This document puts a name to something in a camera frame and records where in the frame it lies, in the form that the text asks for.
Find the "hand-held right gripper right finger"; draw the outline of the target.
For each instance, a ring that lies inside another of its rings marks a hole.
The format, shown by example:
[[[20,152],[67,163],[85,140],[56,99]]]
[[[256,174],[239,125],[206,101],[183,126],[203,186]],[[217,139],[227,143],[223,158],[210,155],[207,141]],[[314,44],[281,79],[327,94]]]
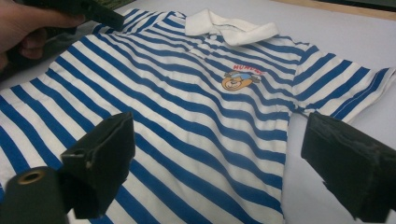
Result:
[[[312,114],[301,152],[325,187],[363,222],[396,211],[396,150],[339,119]]]

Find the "white table mat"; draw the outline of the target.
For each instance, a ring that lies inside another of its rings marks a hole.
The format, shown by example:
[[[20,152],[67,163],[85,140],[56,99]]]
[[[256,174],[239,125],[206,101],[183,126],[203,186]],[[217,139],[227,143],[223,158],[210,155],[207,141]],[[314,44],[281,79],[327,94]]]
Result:
[[[173,11],[186,16],[209,10],[224,19],[237,19],[255,25],[272,23],[282,35],[294,41],[312,44],[323,52],[364,67],[396,67],[396,21],[365,18],[273,0],[135,0],[123,8],[125,17],[133,9]],[[50,59],[0,84],[0,91],[45,74],[62,53],[82,37],[90,35],[97,26],[100,25],[85,25],[76,36],[55,41],[55,53]],[[282,176],[281,207],[284,224],[362,224],[326,190],[320,177],[301,157],[307,115],[295,113],[290,117]],[[396,78],[377,101],[349,122],[396,147]],[[97,220],[99,219],[74,220],[73,224],[95,224]]]

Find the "blue white striped polo shirt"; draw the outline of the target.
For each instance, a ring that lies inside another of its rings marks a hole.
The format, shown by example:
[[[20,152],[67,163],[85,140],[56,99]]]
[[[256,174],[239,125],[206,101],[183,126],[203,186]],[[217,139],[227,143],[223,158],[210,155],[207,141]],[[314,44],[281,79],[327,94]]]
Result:
[[[364,67],[272,23],[133,9],[121,31],[97,26],[45,74],[0,91],[0,196],[128,111],[136,154],[95,224],[284,224],[290,117],[350,121],[395,78],[396,67]]]

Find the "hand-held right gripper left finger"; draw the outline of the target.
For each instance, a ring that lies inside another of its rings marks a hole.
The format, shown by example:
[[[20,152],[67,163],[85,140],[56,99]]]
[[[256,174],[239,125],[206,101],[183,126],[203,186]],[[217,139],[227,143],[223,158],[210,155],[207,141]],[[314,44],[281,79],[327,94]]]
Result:
[[[124,112],[101,121],[61,155],[66,208],[77,218],[102,217],[126,180],[134,155],[133,115]]]

